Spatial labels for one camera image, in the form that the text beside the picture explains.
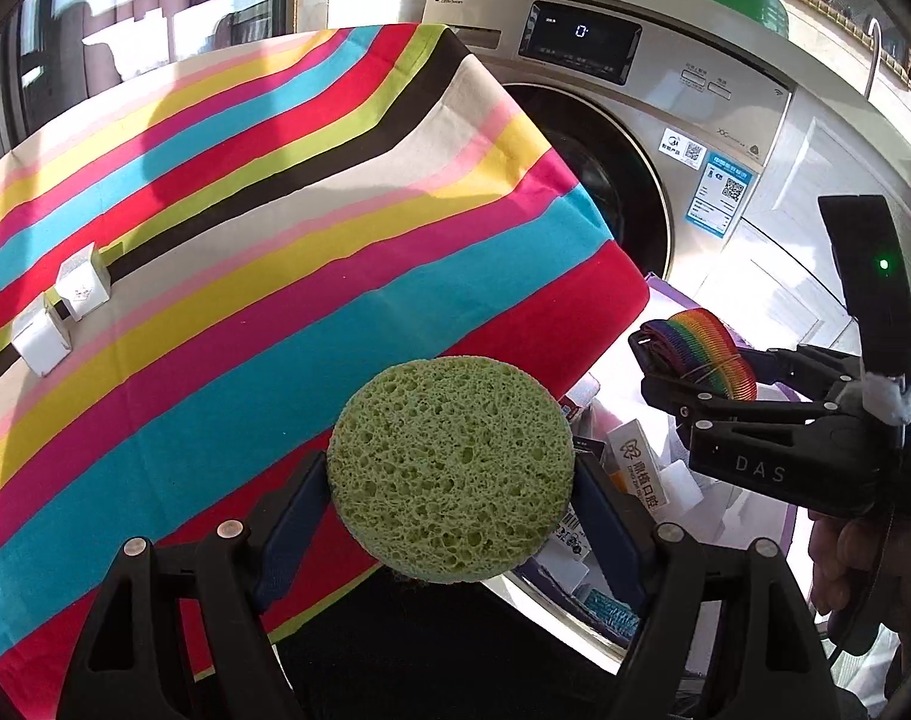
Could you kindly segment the green round sponge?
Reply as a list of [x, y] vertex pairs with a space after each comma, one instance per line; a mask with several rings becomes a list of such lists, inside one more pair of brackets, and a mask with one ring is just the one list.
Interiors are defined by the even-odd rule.
[[527, 372], [481, 356], [389, 367], [346, 402], [327, 449], [343, 527], [392, 571], [480, 582], [542, 548], [570, 504], [573, 434]]

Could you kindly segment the plain white cube box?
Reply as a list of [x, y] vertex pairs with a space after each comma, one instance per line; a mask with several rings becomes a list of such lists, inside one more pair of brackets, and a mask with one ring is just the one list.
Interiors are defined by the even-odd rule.
[[35, 296], [14, 317], [11, 344], [39, 377], [48, 376], [71, 353], [68, 330], [46, 294]]

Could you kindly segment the white printed cube box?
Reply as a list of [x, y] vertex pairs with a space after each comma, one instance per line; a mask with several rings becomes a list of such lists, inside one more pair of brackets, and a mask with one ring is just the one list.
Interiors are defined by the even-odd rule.
[[110, 301], [110, 275], [96, 244], [88, 244], [63, 260], [55, 291], [73, 320], [81, 320]]

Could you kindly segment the small white box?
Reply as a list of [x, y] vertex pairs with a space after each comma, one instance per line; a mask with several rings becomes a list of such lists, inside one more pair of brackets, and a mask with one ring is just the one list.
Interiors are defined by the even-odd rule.
[[659, 520], [679, 520], [705, 500], [700, 484], [683, 460], [675, 460], [659, 472], [666, 504], [657, 511]]

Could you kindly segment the teal small box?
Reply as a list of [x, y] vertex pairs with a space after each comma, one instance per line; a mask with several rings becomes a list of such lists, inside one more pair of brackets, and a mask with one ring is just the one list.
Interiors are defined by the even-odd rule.
[[620, 639], [631, 640], [639, 626], [639, 616], [622, 601], [613, 600], [604, 592], [591, 585], [576, 590], [577, 600], [583, 603], [591, 616], [602, 622], [612, 634]]

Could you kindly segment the purple storage bin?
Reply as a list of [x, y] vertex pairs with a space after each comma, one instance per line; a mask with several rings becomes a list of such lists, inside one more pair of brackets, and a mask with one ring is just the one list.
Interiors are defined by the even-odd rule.
[[[688, 468], [675, 421], [641, 397], [627, 337], [566, 392], [563, 410], [574, 406], [583, 408], [574, 432], [602, 442], [602, 465], [616, 489], [638, 496], [657, 522], [677, 523], [702, 543], [745, 548], [766, 536], [787, 557], [799, 554], [792, 546], [796, 507]], [[483, 585], [596, 667], [610, 674], [620, 668], [638, 619], [609, 589], [600, 551], [573, 512], [534, 559]]]

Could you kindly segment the silver front-load washing machine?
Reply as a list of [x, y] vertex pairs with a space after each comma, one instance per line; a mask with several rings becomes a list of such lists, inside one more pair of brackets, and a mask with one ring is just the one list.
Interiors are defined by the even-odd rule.
[[879, 195], [911, 289], [911, 145], [849, 83], [711, 0], [426, 0], [565, 158], [639, 270], [755, 346], [853, 351], [819, 211]]

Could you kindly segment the striped colourful tablecloth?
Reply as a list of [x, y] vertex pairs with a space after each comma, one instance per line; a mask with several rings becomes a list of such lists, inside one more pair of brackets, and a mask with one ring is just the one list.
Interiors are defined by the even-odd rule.
[[[73, 320], [88, 244], [112, 296]], [[40, 293], [71, 340], [46, 377], [11, 344]], [[561, 395], [648, 298], [447, 26], [218, 50], [58, 115], [0, 161], [0, 686], [52, 717], [120, 546], [242, 515], [385, 367], [488, 356]]]

